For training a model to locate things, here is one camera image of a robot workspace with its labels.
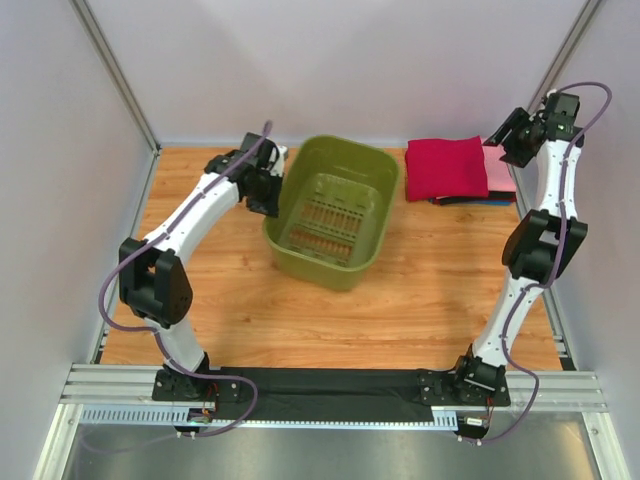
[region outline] white backdrop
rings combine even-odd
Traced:
[[[164,144],[491,133],[584,0],[90,0]]]
[[[640,478],[640,3],[609,1],[601,7],[557,86],[598,80],[614,99],[587,133],[576,174],[576,207],[589,233],[558,281],[563,325],[578,365],[595,370],[616,431]],[[576,89],[581,97],[578,125],[600,108],[604,94]],[[535,198],[535,165],[524,172],[529,199]]]
[[[33,475],[150,150],[68,0],[0,0],[0,477]]]

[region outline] wooden table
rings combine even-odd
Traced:
[[[139,237],[182,202],[209,159],[228,150],[165,149]],[[403,149],[388,151],[404,165]],[[187,265],[194,290],[189,316],[213,365],[451,367],[495,305],[504,275],[502,249],[518,223],[514,206],[407,203],[401,187],[378,260],[356,289],[335,293],[278,271],[262,220],[238,205]],[[140,324],[123,305],[115,318]],[[541,300],[513,357],[532,369],[560,369]],[[102,357],[107,364],[161,362],[145,333],[112,331]]]

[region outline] cable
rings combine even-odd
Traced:
[[[264,127],[262,129],[261,137],[251,146],[251,148],[249,148],[240,158],[234,160],[220,175],[218,175],[209,184],[207,184],[203,188],[201,193],[198,193],[197,195],[195,195],[189,201],[189,203],[187,203],[187,205],[178,213],[176,218],[169,224],[169,226],[167,227],[165,232],[161,233],[160,235],[158,235],[158,237],[154,238],[153,240],[148,241],[140,249],[136,250],[131,255],[129,255],[125,259],[123,259],[113,269],[113,271],[111,273],[109,273],[109,275],[107,275],[107,278],[105,279],[104,283],[100,287],[100,291],[98,292],[98,310],[100,312],[100,316],[105,321],[105,323],[107,325],[109,325],[111,328],[114,328],[116,330],[122,330],[124,332],[150,332],[150,333],[152,333],[154,338],[155,338],[155,340],[156,340],[156,343],[158,344],[158,348],[160,349],[160,351],[162,352],[162,355],[165,358],[165,361],[167,363],[169,363],[175,370],[179,371],[180,373],[183,373],[184,375],[188,375],[188,376],[194,377],[194,378],[199,378],[199,379],[204,379],[204,380],[212,380],[212,381],[228,380],[228,381],[242,382],[242,383],[245,383],[245,384],[247,384],[247,385],[249,385],[251,387],[251,390],[253,391],[253,396],[252,396],[252,399],[251,399],[251,403],[249,404],[249,407],[247,407],[245,412],[242,415],[240,415],[240,417],[238,417],[236,420],[234,420],[230,424],[225,425],[224,427],[220,427],[220,428],[218,428],[216,430],[210,430],[210,431],[206,431],[206,432],[196,433],[196,434],[193,435],[195,437],[212,437],[214,435],[220,435],[222,433],[228,432],[229,430],[237,427],[240,423],[242,423],[244,420],[246,420],[246,418],[249,415],[251,415],[251,412],[253,412],[253,410],[255,409],[256,403],[258,401],[258,387],[257,387],[257,385],[252,380],[250,380],[248,378],[245,378],[245,377],[241,377],[241,376],[236,376],[236,375],[209,375],[209,374],[195,373],[195,372],[189,371],[187,368],[183,367],[182,365],[180,365],[178,362],[176,362],[174,359],[171,358],[171,356],[169,355],[165,345],[162,342],[162,337],[160,336],[160,332],[156,328],[148,327],[148,326],[129,327],[129,326],[126,326],[126,325],[121,325],[121,324],[115,322],[113,319],[111,319],[109,317],[109,314],[107,313],[107,310],[106,310],[106,307],[105,307],[105,299],[106,299],[106,295],[107,295],[107,290],[109,289],[109,286],[111,285],[111,283],[116,279],[118,274],[127,265],[129,265],[131,262],[133,262],[140,255],[142,255],[145,252],[147,252],[150,249],[152,249],[154,246],[156,246],[161,241],[169,238],[169,236],[171,235],[171,232],[173,232],[178,227],[178,225],[184,219],[184,217],[189,213],[189,211],[191,211],[191,209],[198,203],[198,201],[201,200],[204,197],[204,195],[206,193],[211,191],[223,179],[228,177],[234,170],[236,170],[247,159],[249,159],[252,155],[254,155],[256,153],[256,151],[258,150],[258,148],[260,148],[260,145],[262,145],[262,143],[265,141],[265,139],[271,133],[272,126],[273,126],[273,123],[271,122],[271,120],[268,120],[267,122],[265,122]],[[158,437],[158,438],[150,440],[149,442],[146,442],[146,443],[144,443],[142,445],[137,445],[135,447],[130,447],[130,448],[121,448],[121,449],[112,450],[112,451],[100,450],[100,449],[91,447],[90,445],[88,445],[84,441],[84,438],[80,439],[80,443],[82,444],[82,446],[84,448],[86,448],[87,450],[89,450],[89,451],[91,451],[93,453],[98,453],[98,454],[117,454],[117,453],[130,452],[130,451],[136,450],[137,448],[143,448],[143,447],[146,447],[146,446],[154,444],[154,443],[158,443],[158,442],[161,442],[161,441],[164,441],[164,440],[168,440],[170,438],[175,438],[175,435],[166,435],[164,437]]]
[[[580,139],[582,137],[584,137],[585,133],[587,133],[587,131],[600,119],[600,117],[602,117],[602,115],[604,114],[605,110],[609,107],[609,104],[611,103],[611,99],[613,98],[613,92],[611,91],[611,89],[605,85],[604,83],[600,83],[600,82],[578,82],[578,83],[572,83],[570,85],[567,85],[565,87],[559,88],[557,90],[557,92],[564,92],[566,90],[572,89],[572,88],[576,88],[576,87],[599,87],[602,90],[604,90],[604,92],[607,95],[607,98],[604,102],[604,104],[602,105],[602,107],[600,107],[600,110],[598,111],[598,113],[596,113],[594,115],[594,117],[584,126],[584,128],[580,131],[580,133],[578,133],[578,135],[576,135],[575,137],[573,137],[573,139],[569,142],[569,145],[567,145],[567,148],[564,151],[564,154],[562,156],[562,170],[560,173],[560,195],[559,195],[559,201],[558,201],[558,206],[560,207],[560,238],[558,239],[558,249],[556,250],[556,255],[555,258],[553,260],[553,267],[551,268],[551,273],[549,274],[549,278],[547,279],[547,281],[545,283],[531,283],[529,285],[527,285],[526,287],[524,287],[522,289],[522,291],[520,292],[520,295],[518,296],[518,298],[516,299],[515,303],[513,304],[513,306],[511,307],[511,310],[509,311],[509,315],[507,315],[507,320],[504,323],[504,326],[502,328],[502,334],[500,335],[501,339],[502,339],[502,353],[504,353],[505,358],[507,359],[507,362],[509,362],[509,364],[516,368],[517,370],[520,370],[523,373],[526,373],[527,375],[529,375],[531,378],[533,378],[534,380],[534,386],[533,386],[533,391],[531,393],[531,398],[529,399],[529,401],[527,402],[527,405],[525,406],[524,410],[522,411],[522,413],[520,414],[520,416],[518,417],[518,419],[511,424],[511,426],[509,428],[507,428],[504,432],[496,435],[495,437],[486,439],[486,440],[482,440],[482,443],[492,443],[495,442],[497,440],[500,440],[502,438],[505,438],[506,436],[508,436],[510,433],[512,433],[516,427],[522,422],[522,420],[524,420],[526,418],[526,416],[529,414],[529,412],[531,411],[531,407],[533,407],[533,403],[535,402],[537,396],[538,396],[538,391],[540,390],[540,378],[531,370],[529,370],[528,368],[523,367],[522,365],[519,365],[512,357],[511,354],[509,353],[509,350],[507,349],[507,332],[509,330],[509,325],[511,324],[511,321],[513,320],[513,317],[515,315],[515,312],[518,310],[518,307],[520,306],[520,304],[524,301],[527,293],[533,289],[533,288],[541,288],[541,289],[547,289],[549,288],[553,282],[556,281],[557,276],[558,276],[558,270],[560,269],[560,263],[562,261],[562,254],[564,252],[564,247],[565,247],[565,241],[566,241],[566,230],[567,230],[567,211],[566,211],[566,207],[564,204],[565,198],[564,198],[564,194],[565,194],[565,187],[566,187],[566,183],[567,183],[567,170],[569,167],[569,154],[571,153],[571,149],[575,146],[576,143],[578,143],[580,141]]]

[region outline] red cloth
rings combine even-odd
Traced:
[[[466,140],[426,138],[410,140],[407,163],[407,200],[489,195],[480,137]]]

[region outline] green bin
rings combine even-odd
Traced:
[[[279,217],[263,224],[278,268],[332,290],[355,287],[378,256],[399,179],[383,150],[308,139],[285,176]]]

